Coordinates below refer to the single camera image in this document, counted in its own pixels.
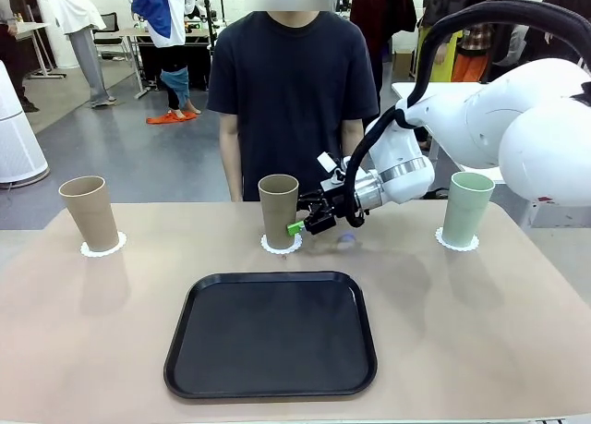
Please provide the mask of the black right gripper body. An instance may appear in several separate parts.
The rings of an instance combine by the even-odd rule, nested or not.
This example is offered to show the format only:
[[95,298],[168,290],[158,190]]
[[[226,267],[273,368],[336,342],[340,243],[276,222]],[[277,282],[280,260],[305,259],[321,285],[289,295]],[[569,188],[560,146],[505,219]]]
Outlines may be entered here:
[[358,204],[355,190],[351,186],[331,186],[323,190],[324,211],[331,218],[345,218],[348,222],[358,221]]

